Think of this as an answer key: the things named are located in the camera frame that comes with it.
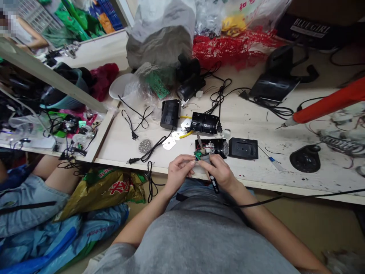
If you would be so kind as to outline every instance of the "hand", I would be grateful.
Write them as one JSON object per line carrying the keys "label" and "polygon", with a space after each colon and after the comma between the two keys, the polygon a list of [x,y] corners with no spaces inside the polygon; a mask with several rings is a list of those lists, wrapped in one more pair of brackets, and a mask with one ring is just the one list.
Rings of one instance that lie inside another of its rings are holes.
{"label": "hand", "polygon": [[240,182],[235,178],[231,169],[223,160],[219,154],[213,154],[209,156],[211,163],[214,166],[208,164],[205,161],[199,161],[199,165],[213,175],[217,183],[228,193],[234,191]]}
{"label": "hand", "polygon": [[167,191],[170,196],[175,195],[175,193],[185,181],[185,178],[191,178],[191,175],[194,174],[194,171],[192,170],[194,166],[195,156],[177,156],[177,158],[168,165],[167,183],[164,187],[164,190]]}

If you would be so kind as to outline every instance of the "blue plastic bag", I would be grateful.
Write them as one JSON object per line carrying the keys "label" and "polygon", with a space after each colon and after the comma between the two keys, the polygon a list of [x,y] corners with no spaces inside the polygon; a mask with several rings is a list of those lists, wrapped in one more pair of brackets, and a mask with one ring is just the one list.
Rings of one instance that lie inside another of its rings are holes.
{"label": "blue plastic bag", "polygon": [[76,215],[8,237],[0,242],[0,274],[55,273],[90,242],[110,237],[128,214],[128,206],[121,204],[89,212],[85,222]]}

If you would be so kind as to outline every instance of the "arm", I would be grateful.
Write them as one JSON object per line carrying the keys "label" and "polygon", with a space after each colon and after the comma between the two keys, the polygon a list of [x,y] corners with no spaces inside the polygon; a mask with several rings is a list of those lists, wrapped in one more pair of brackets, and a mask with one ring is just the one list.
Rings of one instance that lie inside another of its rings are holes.
{"label": "arm", "polygon": [[[199,161],[219,185],[232,196],[238,205],[257,203],[258,200],[233,175],[220,155],[211,155],[214,166]],[[278,218],[263,205],[241,209],[257,232],[264,236],[293,266],[299,270],[319,274],[330,274],[328,269],[315,257]]]}
{"label": "arm", "polygon": [[167,183],[163,190],[123,228],[112,244],[123,242],[135,248],[140,245],[147,228],[165,212],[170,199],[179,190],[185,177],[194,174],[194,159],[192,155],[180,155],[169,164]]}
{"label": "arm", "polygon": [[28,45],[20,45],[21,48],[30,47],[31,49],[41,49],[48,46],[48,42],[38,32],[36,32],[26,21],[22,18],[18,18],[19,24],[35,39]]}

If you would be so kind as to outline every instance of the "wooden workbench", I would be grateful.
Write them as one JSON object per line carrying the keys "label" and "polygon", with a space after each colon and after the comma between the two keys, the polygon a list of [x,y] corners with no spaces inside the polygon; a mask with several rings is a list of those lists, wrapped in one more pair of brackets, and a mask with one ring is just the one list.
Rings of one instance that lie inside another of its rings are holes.
{"label": "wooden workbench", "polygon": [[[297,55],[300,56],[301,49],[296,49],[296,51],[299,51]],[[305,75],[305,68],[309,64],[315,65],[320,77],[313,83],[300,84],[281,106],[290,107],[295,111],[298,105],[307,99],[327,96],[335,92],[337,89],[334,87],[347,81],[361,69],[361,67],[335,67],[329,63],[327,54],[312,51],[310,59],[296,67],[292,74]],[[221,68],[217,75],[223,79],[229,77],[233,80],[232,85],[225,91],[225,93],[228,93],[238,87],[251,88],[263,71],[264,64],[259,64],[254,68],[248,68],[240,72],[237,72],[232,67]],[[207,90],[211,86],[219,87],[220,85],[221,82],[219,80],[208,78],[203,90]],[[208,110],[211,107],[209,97],[215,91],[211,90],[204,94],[201,99],[192,98],[190,103],[197,104],[199,108],[196,105],[190,104],[186,109],[182,109],[181,115],[191,116],[193,111],[205,112]],[[272,152],[283,153],[283,155],[272,154],[272,156],[281,162],[286,169],[286,172],[276,170],[261,150],[259,150],[259,159],[254,161],[228,157],[226,162],[240,182],[250,187],[301,195],[326,194],[364,188],[364,178],[354,170],[356,166],[363,165],[363,158],[356,159],[352,169],[344,169],[343,167],[350,166],[350,158],[343,154],[332,152],[325,144],[321,145],[322,150],[319,152],[321,169],[318,172],[306,174],[296,170],[289,161],[290,154],[305,145],[318,143],[318,137],[311,133],[304,125],[275,130],[275,128],[281,125],[283,120],[271,112],[267,115],[266,109],[241,99],[238,97],[238,94],[239,92],[235,91],[228,95],[222,104],[221,123],[223,129],[230,129],[232,137],[255,139],[258,140],[263,148],[266,147]],[[313,122],[311,127],[314,130],[334,128],[330,124],[328,116],[321,118],[321,120],[325,121]],[[146,170],[147,163],[139,161],[129,165],[126,162],[130,158],[142,156],[138,152],[138,145],[144,138],[152,140],[153,144],[155,144],[161,137],[169,134],[168,130],[160,127],[159,122],[154,122],[152,119],[148,119],[148,121],[149,127],[147,129],[140,128],[136,132],[139,135],[139,139],[132,140],[129,126],[119,113],[110,127],[96,162]],[[196,138],[196,135],[193,134],[176,141],[176,145],[171,150],[165,150],[162,146],[158,147],[150,158],[154,163],[152,170],[167,173],[168,164],[176,156],[179,154],[193,154]],[[195,178],[206,178],[204,171],[200,167],[195,167],[194,170]],[[327,199],[365,204],[365,192],[355,195],[347,194],[327,197]]]}

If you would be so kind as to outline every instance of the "finger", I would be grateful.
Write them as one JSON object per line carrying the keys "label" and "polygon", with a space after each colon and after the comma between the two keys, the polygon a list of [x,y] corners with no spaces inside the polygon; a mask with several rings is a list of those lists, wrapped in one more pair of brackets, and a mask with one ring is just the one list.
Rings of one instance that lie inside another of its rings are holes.
{"label": "finger", "polygon": [[187,163],[181,170],[180,172],[184,174],[184,176],[186,176],[190,170],[195,166],[195,161],[191,161],[189,163]]}
{"label": "finger", "polygon": [[208,164],[205,161],[199,161],[199,165],[204,168],[206,171],[208,171],[210,174],[212,174],[214,177],[218,175],[218,169],[216,169],[211,164]]}
{"label": "finger", "polygon": [[213,163],[214,166],[220,167],[225,165],[225,161],[219,154],[213,154],[209,156],[210,161]]}
{"label": "finger", "polygon": [[195,156],[187,155],[187,154],[181,154],[181,155],[177,156],[176,159],[173,160],[172,162],[176,165],[179,165],[183,161],[193,161],[193,160],[195,160]]}

